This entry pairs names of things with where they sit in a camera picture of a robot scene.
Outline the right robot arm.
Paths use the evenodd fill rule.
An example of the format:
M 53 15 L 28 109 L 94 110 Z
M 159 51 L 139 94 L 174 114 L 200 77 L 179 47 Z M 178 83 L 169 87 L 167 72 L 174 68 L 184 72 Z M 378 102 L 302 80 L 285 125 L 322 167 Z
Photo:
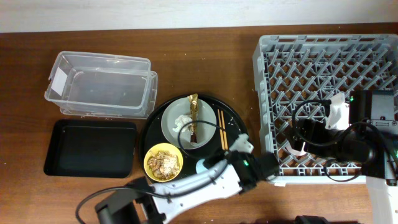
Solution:
M 397 223 L 397 120 L 392 90 L 351 91 L 329 100 L 307 100 L 292 112 L 290 144 L 333 163 L 359 163 L 366 178 L 375 223 Z M 325 123 L 297 119 L 301 107 L 318 103 Z

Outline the light blue cup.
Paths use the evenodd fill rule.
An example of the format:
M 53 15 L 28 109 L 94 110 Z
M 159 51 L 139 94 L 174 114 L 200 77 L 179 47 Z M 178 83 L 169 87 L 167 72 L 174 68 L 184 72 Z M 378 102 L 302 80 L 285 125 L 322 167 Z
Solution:
M 216 161 L 214 159 L 200 159 L 195 166 L 197 174 L 212 169 L 214 172 L 218 170 L 214 168 Z

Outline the yellow bowl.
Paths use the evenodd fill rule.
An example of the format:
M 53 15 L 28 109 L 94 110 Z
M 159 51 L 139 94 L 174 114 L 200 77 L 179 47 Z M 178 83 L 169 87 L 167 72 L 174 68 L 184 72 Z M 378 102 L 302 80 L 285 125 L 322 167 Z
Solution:
M 144 170 L 145 170 L 145 173 L 149 176 L 150 179 L 152 179 L 152 180 L 154 180 L 154 181 L 156 181 L 156 182 L 168 182 L 168 181 L 171 181 L 171 180 L 173 180 L 174 178 L 176 178 L 178 175 L 177 175 L 176 177 L 174 177 L 173 179 L 168 180 L 168 181 L 161 181 L 161 180 L 160 180 L 160 181 L 157 181 L 157 180 L 155 180 L 155 178 L 153 177 L 151 171 L 149 170 L 148 165 L 146 164 L 146 162 L 148 161 L 148 159 L 149 159 L 149 157 L 150 157 L 150 154 L 151 154 L 151 153 L 156 154 L 158 151 L 169 151 L 169 152 L 171 152 L 172 154 L 178 155 L 178 158 L 180 159 L 181 165 L 182 165 L 182 167 L 183 167 L 183 156 L 182 156 L 182 153 L 180 152 L 180 150 L 179 150 L 177 147 L 175 147 L 175 146 L 172 145 L 172 144 L 169 144 L 169 143 L 160 143 L 160 144 L 156 144 L 155 146 L 151 147 L 151 148 L 147 151 L 147 153 L 146 153 L 146 155 L 145 155 L 145 157 L 144 157 L 144 162 L 143 162 Z

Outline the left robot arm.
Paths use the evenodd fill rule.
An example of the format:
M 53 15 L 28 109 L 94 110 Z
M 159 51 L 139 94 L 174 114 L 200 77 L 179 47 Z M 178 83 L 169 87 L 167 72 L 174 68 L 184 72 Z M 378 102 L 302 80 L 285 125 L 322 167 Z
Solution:
M 124 186 L 99 190 L 76 206 L 75 217 L 82 223 L 82 206 L 101 194 L 108 194 L 95 206 L 100 223 L 140 223 L 135 204 L 142 206 L 144 223 L 168 223 L 205 202 L 243 194 L 278 173 L 279 163 L 273 153 L 255 157 L 252 150 L 247 134 L 239 134 L 232 146 L 220 154 L 220 161 L 208 170 L 152 185 L 140 177 Z

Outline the pink cup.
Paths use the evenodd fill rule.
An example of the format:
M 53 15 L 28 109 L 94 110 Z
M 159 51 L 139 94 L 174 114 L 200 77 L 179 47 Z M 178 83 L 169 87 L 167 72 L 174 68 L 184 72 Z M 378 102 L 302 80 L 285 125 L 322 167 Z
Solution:
M 304 150 L 305 148 L 305 143 L 302 144 L 301 148 L 299 150 L 294 149 L 290 143 L 288 143 L 288 145 L 286 146 L 286 149 L 288 150 L 288 152 L 292 155 L 295 156 L 304 156 L 307 154 L 307 152 Z

